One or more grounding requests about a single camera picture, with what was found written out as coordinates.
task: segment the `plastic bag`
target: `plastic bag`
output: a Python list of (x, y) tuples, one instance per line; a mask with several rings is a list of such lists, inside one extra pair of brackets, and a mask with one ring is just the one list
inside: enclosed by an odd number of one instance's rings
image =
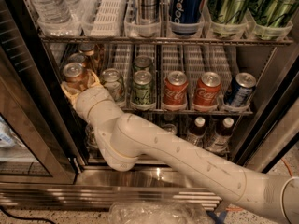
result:
[(109, 211), (109, 224), (211, 224), (213, 220), (200, 204), (121, 202)]

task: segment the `speckled floor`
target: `speckled floor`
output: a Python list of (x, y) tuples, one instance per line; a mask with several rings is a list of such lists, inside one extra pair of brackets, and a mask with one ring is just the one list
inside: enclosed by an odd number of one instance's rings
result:
[[(294, 146), (283, 158), (286, 161), (293, 175), (299, 176), (299, 149)], [(269, 172), (276, 175), (289, 175), (286, 164), (279, 161)], [(230, 205), (229, 208), (234, 209), (228, 212), (217, 214), (222, 221), (215, 222), (217, 224), (276, 224), (276, 222), (258, 217), (246, 210)], [(80, 211), (50, 211), (50, 210), (19, 210), (7, 209), (8, 212), (18, 217), (29, 218), (46, 218), (52, 222), (18, 220), (7, 217), (0, 212), (0, 224), (34, 224), (34, 223), (55, 223), (55, 224), (110, 224), (108, 222), (108, 212), (80, 212)]]

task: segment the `clear plastic bottle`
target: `clear plastic bottle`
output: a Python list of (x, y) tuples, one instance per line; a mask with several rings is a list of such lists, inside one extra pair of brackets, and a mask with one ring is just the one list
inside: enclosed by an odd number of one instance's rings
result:
[(206, 121), (203, 117), (197, 117), (188, 127), (186, 140), (196, 146), (203, 147), (205, 133)]
[(84, 5), (81, 0), (65, 0), (72, 17), (80, 21), (84, 13)]
[(47, 24), (58, 24), (71, 20), (65, 0), (30, 0), (39, 18)]
[(222, 155), (228, 146), (228, 142), (233, 134), (234, 120), (230, 117), (218, 120), (212, 134), (206, 142), (206, 149)]

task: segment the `power cord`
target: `power cord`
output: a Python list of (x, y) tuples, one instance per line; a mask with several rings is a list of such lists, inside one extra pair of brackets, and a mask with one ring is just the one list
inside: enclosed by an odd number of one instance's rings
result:
[(55, 222), (51, 221), (51, 220), (48, 220), (48, 219), (45, 219), (45, 218), (29, 218), (29, 217), (17, 217), (17, 216), (14, 216), (14, 215), (11, 215), (3, 206), (0, 206), (0, 210), (5, 214), (7, 215), (8, 217), (11, 217), (11, 218), (15, 218), (15, 219), (18, 219), (18, 220), (30, 220), (30, 221), (44, 221), (44, 222), (48, 222), (50, 224), (56, 224)]

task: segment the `bottle cap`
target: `bottle cap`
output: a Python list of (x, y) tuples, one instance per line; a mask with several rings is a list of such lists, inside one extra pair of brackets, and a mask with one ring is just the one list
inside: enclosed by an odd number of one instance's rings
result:
[(196, 120), (195, 120), (195, 125), (197, 127), (203, 127), (205, 125), (205, 119), (202, 118), (202, 117), (197, 117)]
[(232, 118), (225, 118), (224, 121), (223, 121), (223, 125), (224, 127), (226, 128), (231, 128), (234, 124), (234, 120)]

